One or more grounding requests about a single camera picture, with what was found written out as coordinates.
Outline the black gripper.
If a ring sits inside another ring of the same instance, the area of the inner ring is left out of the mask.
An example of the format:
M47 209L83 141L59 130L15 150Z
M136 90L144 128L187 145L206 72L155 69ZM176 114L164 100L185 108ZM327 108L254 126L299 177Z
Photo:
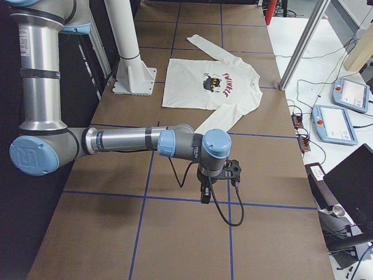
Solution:
M200 203L209 204L211 199L210 187L217 181L217 178L208 178L208 176L202 174L199 169L197 170L197 178L201 183Z

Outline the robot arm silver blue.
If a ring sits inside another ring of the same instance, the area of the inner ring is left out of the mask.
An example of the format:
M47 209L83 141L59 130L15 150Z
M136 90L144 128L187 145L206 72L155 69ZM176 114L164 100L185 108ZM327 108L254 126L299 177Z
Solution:
M43 176L98 152L156 151L169 159L197 164L200 201L215 199L217 180L240 178L238 162L229 160L231 138L223 130L198 134L186 124L119 129L69 128L61 118L59 34L89 34L88 1L9 1L17 22L25 120L9 148L13 164L31 176Z

